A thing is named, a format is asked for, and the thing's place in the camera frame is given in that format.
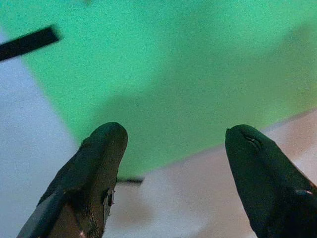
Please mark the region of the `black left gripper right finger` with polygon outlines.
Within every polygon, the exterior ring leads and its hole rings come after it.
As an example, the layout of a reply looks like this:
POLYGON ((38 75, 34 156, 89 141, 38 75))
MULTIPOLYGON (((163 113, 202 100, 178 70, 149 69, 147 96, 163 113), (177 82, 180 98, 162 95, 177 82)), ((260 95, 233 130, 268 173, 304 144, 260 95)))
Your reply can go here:
POLYGON ((273 140, 252 126, 240 124, 226 130, 225 151, 257 237, 317 236, 317 186, 273 140))

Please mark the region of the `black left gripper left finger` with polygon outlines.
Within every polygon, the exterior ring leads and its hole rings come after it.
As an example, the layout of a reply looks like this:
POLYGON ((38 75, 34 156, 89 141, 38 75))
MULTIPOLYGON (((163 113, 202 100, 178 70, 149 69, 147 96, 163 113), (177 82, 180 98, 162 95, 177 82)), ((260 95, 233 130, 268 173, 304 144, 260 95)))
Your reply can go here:
POLYGON ((57 172, 19 238, 101 238, 113 205, 126 129, 107 122, 57 172))

